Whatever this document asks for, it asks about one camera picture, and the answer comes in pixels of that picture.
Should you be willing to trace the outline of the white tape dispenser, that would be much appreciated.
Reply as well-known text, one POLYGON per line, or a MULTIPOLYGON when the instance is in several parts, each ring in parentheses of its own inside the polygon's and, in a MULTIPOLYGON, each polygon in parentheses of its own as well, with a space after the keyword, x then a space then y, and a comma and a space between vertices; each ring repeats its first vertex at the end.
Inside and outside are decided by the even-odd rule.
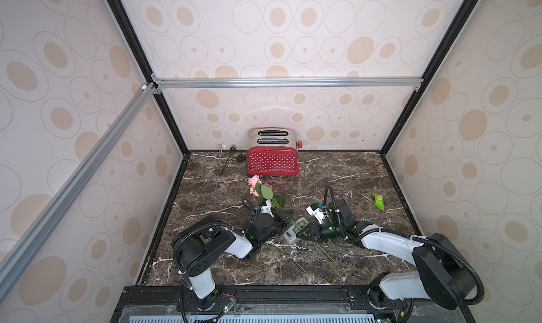
POLYGON ((285 239, 285 242, 293 245, 296 241, 298 241, 298 233, 307 227, 309 225, 309 221, 301 217, 300 219, 296 220, 284 233, 283 237, 285 239))

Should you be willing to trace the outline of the pink rose bouquet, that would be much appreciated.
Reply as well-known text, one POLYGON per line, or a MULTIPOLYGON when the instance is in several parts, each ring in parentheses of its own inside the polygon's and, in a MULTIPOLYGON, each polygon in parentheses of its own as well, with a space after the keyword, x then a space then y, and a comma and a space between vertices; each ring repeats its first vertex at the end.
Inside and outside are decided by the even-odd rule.
MULTIPOLYGON (((258 205, 263 211, 264 207, 270 209, 270 211, 285 213, 285 197, 275 195, 272 187, 267 183, 262 183, 259 176, 253 176, 249 179, 251 186, 250 193, 255 195, 259 201, 258 205)), ((329 255, 321 243, 311 242, 313 249, 323 258, 323 260, 328 264, 330 269, 338 277, 341 277, 342 274, 339 271, 337 262, 329 255)))

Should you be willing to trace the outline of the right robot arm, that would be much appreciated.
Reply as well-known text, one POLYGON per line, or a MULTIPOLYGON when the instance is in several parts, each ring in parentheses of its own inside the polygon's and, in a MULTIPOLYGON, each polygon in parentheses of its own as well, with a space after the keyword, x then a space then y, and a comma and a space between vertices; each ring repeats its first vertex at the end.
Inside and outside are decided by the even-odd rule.
POLYGON ((383 310, 394 300, 432 300, 454 310, 461 304, 477 305, 485 296, 484 283, 473 266, 442 234, 409 235, 359 221, 344 200, 327 206, 313 203, 306 211, 314 222, 299 229, 297 238, 315 243, 343 239, 357 248, 376 250, 415 266, 406 273, 383 272, 367 291, 372 307, 383 310))

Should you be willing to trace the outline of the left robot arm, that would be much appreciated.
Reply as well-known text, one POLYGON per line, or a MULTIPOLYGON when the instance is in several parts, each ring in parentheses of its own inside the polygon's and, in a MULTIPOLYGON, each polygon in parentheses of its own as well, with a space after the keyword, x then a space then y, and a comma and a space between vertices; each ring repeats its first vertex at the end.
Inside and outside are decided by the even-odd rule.
POLYGON ((172 260, 182 275, 183 285, 200 300, 215 292, 210 270, 224 253, 239 259, 251 259, 262 246, 282 235, 291 224, 294 211, 254 211, 247 228, 233 225, 210 215, 190 226, 172 240, 172 260))

